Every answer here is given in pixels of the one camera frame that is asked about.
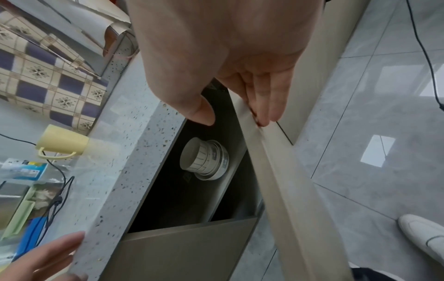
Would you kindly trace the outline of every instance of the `printed label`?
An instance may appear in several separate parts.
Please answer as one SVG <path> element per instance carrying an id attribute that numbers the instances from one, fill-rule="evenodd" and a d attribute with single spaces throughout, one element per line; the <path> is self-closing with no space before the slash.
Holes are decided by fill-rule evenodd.
<path id="1" fill-rule="evenodd" d="M 38 181 L 47 166 L 47 163 L 8 158 L 0 169 L 11 171 L 11 178 L 15 180 Z"/>

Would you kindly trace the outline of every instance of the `yellow cup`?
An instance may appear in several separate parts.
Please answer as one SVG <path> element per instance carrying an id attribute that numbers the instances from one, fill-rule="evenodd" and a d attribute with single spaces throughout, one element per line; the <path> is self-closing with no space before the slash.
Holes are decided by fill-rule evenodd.
<path id="1" fill-rule="evenodd" d="M 74 155 L 81 155 L 85 151 L 89 138 L 79 133 L 63 129 L 54 125 L 48 125 L 43 135 L 37 142 L 38 156 L 42 159 L 57 160 L 67 159 Z M 65 156 L 46 156 L 43 151 L 52 151 Z"/>

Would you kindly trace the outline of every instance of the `checkered tablecloth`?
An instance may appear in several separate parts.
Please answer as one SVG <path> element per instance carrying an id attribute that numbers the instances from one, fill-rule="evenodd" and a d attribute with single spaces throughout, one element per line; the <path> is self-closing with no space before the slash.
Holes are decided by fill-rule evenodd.
<path id="1" fill-rule="evenodd" d="M 0 7 L 0 23 L 6 17 Z M 18 17 L 0 25 L 0 99 L 87 133 L 107 84 L 54 35 Z"/>

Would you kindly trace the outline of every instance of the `kitchen counter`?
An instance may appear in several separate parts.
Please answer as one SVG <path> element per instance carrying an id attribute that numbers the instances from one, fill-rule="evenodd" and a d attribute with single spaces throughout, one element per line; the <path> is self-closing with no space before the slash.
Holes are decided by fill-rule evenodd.
<path id="1" fill-rule="evenodd" d="M 86 231 L 70 272 L 100 277 L 184 120 L 148 88 L 138 54 L 92 129 L 69 198 L 43 240 Z"/>

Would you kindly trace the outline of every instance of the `power cord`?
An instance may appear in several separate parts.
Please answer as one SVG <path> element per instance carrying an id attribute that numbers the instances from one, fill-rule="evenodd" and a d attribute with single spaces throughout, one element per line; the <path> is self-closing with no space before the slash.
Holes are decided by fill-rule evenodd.
<path id="1" fill-rule="evenodd" d="M 0 133 L 0 136 L 5 137 L 5 138 L 8 138 L 8 139 L 13 140 L 13 141 L 18 141 L 18 142 L 22 142 L 22 143 L 26 143 L 26 144 L 32 144 L 32 145 L 36 146 L 35 143 L 28 142 L 28 141 L 21 140 L 21 139 L 17 139 L 17 138 L 13 138 L 13 137 L 9 137 L 9 136 L 3 135 L 3 134 L 1 134 L 1 133 Z M 31 238 L 32 238 L 32 236 L 34 235 L 34 233 L 35 233 L 37 227 L 38 227 L 38 226 L 40 225 L 40 223 L 42 222 L 42 219 L 45 219 L 45 226 L 44 226 L 43 234 L 40 236 L 40 239 L 37 240 L 35 246 L 37 247 L 37 246 L 42 242 L 43 238 L 45 237 L 46 233 L 48 232 L 49 227 L 50 227 L 51 224 L 53 223 L 54 218 L 56 217 L 56 215 L 60 212 L 60 210 L 61 210 L 61 209 L 63 208 L 63 206 L 65 205 L 66 200 L 68 199 L 69 191 L 71 190 L 71 186 L 72 186 L 73 181 L 74 181 L 74 176 L 72 176 L 72 177 L 70 177 L 68 180 L 66 180 L 66 176 L 65 176 L 65 174 L 63 173 L 63 171 L 62 171 L 60 168 L 58 168 L 56 165 L 54 165 L 51 161 L 49 161 L 49 160 L 46 160 L 46 161 L 48 162 L 49 165 L 51 165 L 52 167 L 54 167 L 55 169 L 57 169 L 57 170 L 61 173 L 61 175 L 63 176 L 63 186 L 62 186 L 62 188 L 59 190 L 59 192 L 55 195 L 55 197 L 54 197 L 53 200 L 50 202 L 50 204 L 48 205 L 48 207 L 46 207 L 45 212 L 44 212 L 43 215 L 39 218 L 38 222 L 35 224 L 34 228 L 32 229 L 31 234 L 30 234 L 30 238 L 28 239 L 28 242 L 26 243 L 25 252 L 24 252 L 22 255 L 24 255 L 24 254 L 26 253 L 26 250 L 28 249 L 29 244 L 31 243 Z M 66 186 L 68 186 L 68 188 L 67 188 L 67 190 L 66 190 L 65 197 L 63 198 L 63 197 L 62 197 L 62 193 L 63 193 L 63 191 L 65 190 Z M 52 213 L 51 213 L 51 215 L 48 215 L 49 212 L 50 212 L 50 210 L 51 210 L 51 208 L 53 208 Z"/>
<path id="2" fill-rule="evenodd" d="M 408 12 L 410 14 L 410 19 L 412 21 L 413 32 L 415 33 L 416 41 L 418 41 L 418 44 L 421 46 L 422 52 L 424 53 L 425 59 L 427 60 L 427 63 L 430 68 L 430 73 L 432 75 L 432 82 L 433 82 L 433 92 L 435 93 L 435 100 L 439 104 L 439 108 L 442 111 L 444 111 L 444 104 L 441 103 L 441 101 L 439 100 L 439 97 L 438 97 L 438 90 L 437 90 L 437 86 L 436 86 L 436 78 L 435 78 L 435 71 L 433 70 L 433 65 L 430 62 L 429 55 L 427 54 L 427 51 L 424 48 L 424 45 L 422 44 L 421 40 L 419 39 L 418 31 L 416 30 L 415 19 L 413 18 L 412 6 L 410 6 L 410 1 L 406 0 L 406 2 L 407 2 Z"/>

